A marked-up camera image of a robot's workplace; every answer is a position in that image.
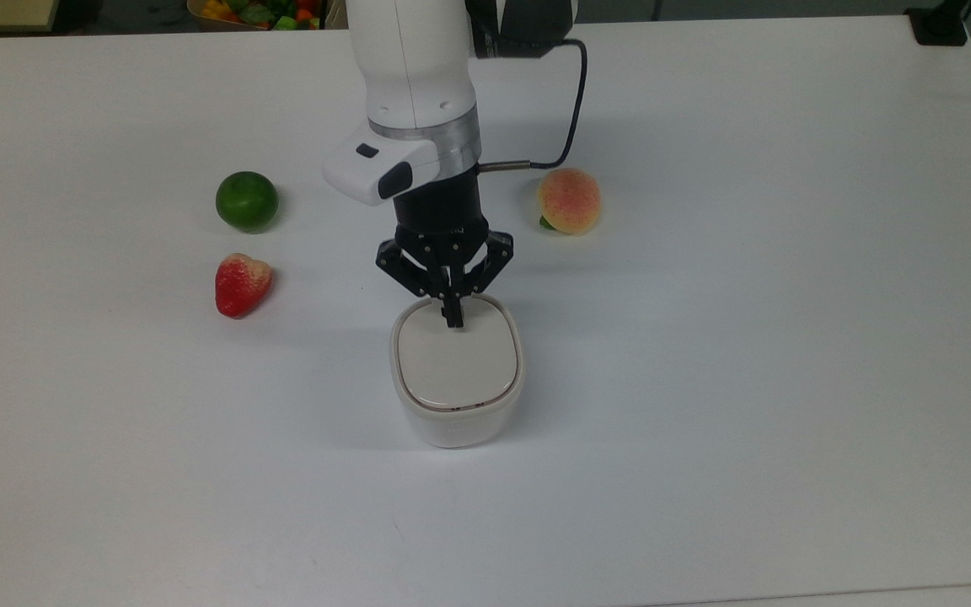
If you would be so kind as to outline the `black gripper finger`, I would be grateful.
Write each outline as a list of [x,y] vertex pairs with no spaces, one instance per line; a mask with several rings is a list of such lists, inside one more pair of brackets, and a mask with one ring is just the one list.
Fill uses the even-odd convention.
[[421,251],[423,261],[405,252],[397,239],[386,239],[378,246],[375,265],[390,279],[397,281],[416,298],[432,298],[442,305],[442,316],[448,328],[456,327],[456,295],[448,280],[447,270],[432,252]]
[[507,232],[490,232],[485,238],[485,257],[467,272],[462,266],[454,269],[454,327],[464,327],[462,299],[483,293],[512,260],[515,242]]

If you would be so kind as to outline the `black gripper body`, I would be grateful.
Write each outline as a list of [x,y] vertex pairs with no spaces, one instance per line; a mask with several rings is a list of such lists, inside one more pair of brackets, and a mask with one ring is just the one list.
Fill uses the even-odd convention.
[[454,269],[470,272],[485,257],[488,220],[481,210],[477,169],[433,181],[394,198],[394,239],[423,261],[432,252],[447,270],[454,291]]

